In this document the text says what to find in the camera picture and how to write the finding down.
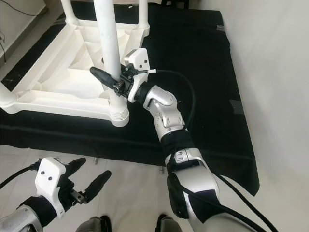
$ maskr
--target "black cable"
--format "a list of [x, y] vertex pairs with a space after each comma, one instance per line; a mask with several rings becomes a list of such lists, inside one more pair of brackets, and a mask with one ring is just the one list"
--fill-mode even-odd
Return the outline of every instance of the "black cable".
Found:
[[27, 168], [24, 168], [22, 170], [19, 170], [18, 172], [14, 173], [13, 175], [11, 175], [9, 178], [7, 178], [5, 181], [3, 181], [1, 184], [0, 184], [0, 189], [2, 189], [6, 184], [8, 184], [11, 180], [13, 180], [14, 178], [18, 177], [19, 175], [21, 175], [22, 173], [25, 173], [26, 171], [29, 171], [31, 170], [32, 167], [29, 166]]
[[195, 109], [196, 109], [196, 96], [195, 96], [195, 91], [194, 91], [192, 83], [189, 81], [188, 78], [186, 78], [180, 72], [176, 72], [176, 71], [172, 71], [172, 70], [156, 70], [156, 73], [169, 73], [169, 74], [177, 75], [177, 76], [181, 77], [188, 84], [190, 91], [191, 91], [192, 106], [191, 106], [190, 114], [189, 114], [187, 120], [185, 121], [185, 126], [183, 128], [184, 129], [187, 128], [189, 130], [189, 127], [191, 127], [190, 125], [192, 125], [192, 121], [193, 121], [193, 117], [194, 117], [194, 113], [195, 113]]
[[2, 2], [5, 3], [5, 4], [7, 4], [7, 5], [10, 6], [12, 9], [14, 9], [14, 10], [20, 12], [20, 13], [23, 13], [24, 15], [29, 15], [29, 16], [40, 16], [40, 15], [44, 15], [44, 14], [46, 14], [46, 13], [48, 12], [48, 9], [47, 9], [45, 12], [40, 13], [40, 14], [33, 14], [33, 15], [32, 15], [32, 14], [27, 14], [27, 13], [25, 13], [25, 12], [23, 12], [23, 11], [20, 11], [20, 10], [14, 8], [13, 6], [11, 6], [9, 3], [7, 3], [7, 2], [4, 1], [4, 0], [0, 0], [0, 1], [2, 1]]
[[271, 229], [273, 232], [278, 232], [276, 227], [260, 212], [258, 211], [242, 194], [235, 188], [229, 181], [227, 181], [223, 176], [220, 174], [211, 171], [215, 174], [220, 180], [222, 180], [227, 186], [229, 186], [236, 194], [239, 196], [240, 199]]
[[8, 184], [11, 180], [13, 180], [14, 178], [18, 177], [19, 175], [21, 175], [22, 173], [25, 173], [26, 171], [29, 170], [38, 170], [39, 166], [41, 163], [41, 159], [39, 159], [38, 161], [36, 161], [35, 163], [33, 163], [32, 165], [30, 165], [27, 168], [23, 168], [22, 170], [19, 170], [18, 172], [14, 173], [13, 175], [11, 175], [9, 178], [7, 178], [5, 181], [3, 181], [0, 184], [0, 189], [2, 189], [6, 184]]
[[4, 63], [6, 63], [5, 50], [4, 50], [3, 46], [2, 46], [1, 41], [0, 41], [0, 46], [2, 47], [2, 50], [3, 50]]
[[196, 198], [197, 200], [203, 202], [203, 203], [206, 203], [208, 205], [211, 205], [212, 207], [214, 208], [217, 208], [217, 209], [220, 209], [236, 218], [238, 218], [239, 220], [243, 221], [244, 223], [246, 223], [248, 226], [250, 226], [252, 229], [256, 230], [257, 232], [266, 232], [262, 227], [260, 227], [259, 225], [257, 225], [255, 222], [251, 221], [249, 218], [245, 217], [244, 215], [224, 206], [224, 205], [221, 205], [221, 204], [216, 204], [216, 203], [213, 203], [213, 202], [210, 202], [210, 201], [207, 201], [203, 198], [201, 198], [200, 196], [197, 196], [194, 192], [188, 190], [187, 188], [185, 188], [184, 186], [178, 184], [179, 188], [187, 193], [188, 195]]

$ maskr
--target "white wall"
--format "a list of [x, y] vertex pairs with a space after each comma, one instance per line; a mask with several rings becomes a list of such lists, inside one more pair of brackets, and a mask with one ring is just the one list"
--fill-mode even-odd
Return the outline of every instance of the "white wall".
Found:
[[191, 7], [220, 10], [225, 22], [260, 175], [251, 200], [279, 231], [309, 231], [309, 1]]
[[[45, 7], [43, 0], [5, 0], [10, 5], [30, 15], [37, 15]], [[18, 38], [35, 16], [28, 16], [15, 11], [7, 4], [0, 2], [0, 31], [5, 34], [5, 42], [1, 41], [4, 50]]]

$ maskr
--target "white floor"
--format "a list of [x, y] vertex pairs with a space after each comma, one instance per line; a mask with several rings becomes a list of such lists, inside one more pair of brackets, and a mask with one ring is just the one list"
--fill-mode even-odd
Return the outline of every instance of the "white floor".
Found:
[[[59, 157], [70, 162], [80, 156], [32, 149], [0, 146], [0, 182], [14, 172], [34, 163], [37, 158]], [[107, 214], [115, 232], [151, 232], [157, 217], [165, 212], [173, 215], [166, 187], [166, 174], [159, 167], [117, 160], [93, 158], [70, 179], [75, 190], [85, 190], [89, 183], [105, 170], [112, 176], [101, 193], [87, 205], [76, 205], [61, 219], [55, 219], [44, 231], [73, 232], [93, 216]], [[35, 171], [28, 171], [0, 190], [0, 218], [12, 213], [22, 201], [36, 195]], [[184, 232], [192, 231], [186, 220], [177, 219]]]

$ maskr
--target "black fabric mat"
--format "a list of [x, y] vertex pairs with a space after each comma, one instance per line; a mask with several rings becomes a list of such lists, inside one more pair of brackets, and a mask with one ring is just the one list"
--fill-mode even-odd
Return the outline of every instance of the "black fabric mat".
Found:
[[[92, 3], [72, 2], [79, 19], [95, 20]], [[115, 5], [116, 21], [137, 23], [138, 8]], [[259, 189], [255, 157], [242, 109], [219, 11], [181, 10], [149, 5], [150, 35], [144, 39], [151, 68], [176, 70], [186, 75], [197, 93], [197, 112], [191, 130], [208, 165], [228, 176], [251, 194]], [[13, 89], [43, 50], [61, 31], [54, 25], [4, 78]], [[149, 77], [175, 94], [186, 119], [190, 93], [179, 79], [166, 75]], [[1, 144], [82, 154], [100, 158], [164, 165], [151, 115], [139, 104], [128, 103], [130, 122], [115, 128], [98, 119], [22, 111], [0, 111]]]

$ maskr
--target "white vertical pole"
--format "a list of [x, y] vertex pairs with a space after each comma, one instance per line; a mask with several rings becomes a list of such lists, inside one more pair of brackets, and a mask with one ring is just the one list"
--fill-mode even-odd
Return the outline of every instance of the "white vertical pole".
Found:
[[70, 0], [61, 0], [61, 4], [66, 15], [66, 23], [68, 24], [77, 24], [78, 19], [76, 18], [74, 11], [72, 9]]
[[0, 107], [5, 107], [14, 103], [17, 100], [17, 95], [9, 91], [4, 84], [0, 82]]
[[[105, 71], [115, 80], [120, 80], [120, 56], [113, 0], [94, 0], [98, 29], [100, 33]], [[115, 126], [128, 123], [129, 112], [126, 99], [109, 90], [110, 117]]]
[[148, 24], [148, 0], [139, 1], [139, 28], [146, 29]]

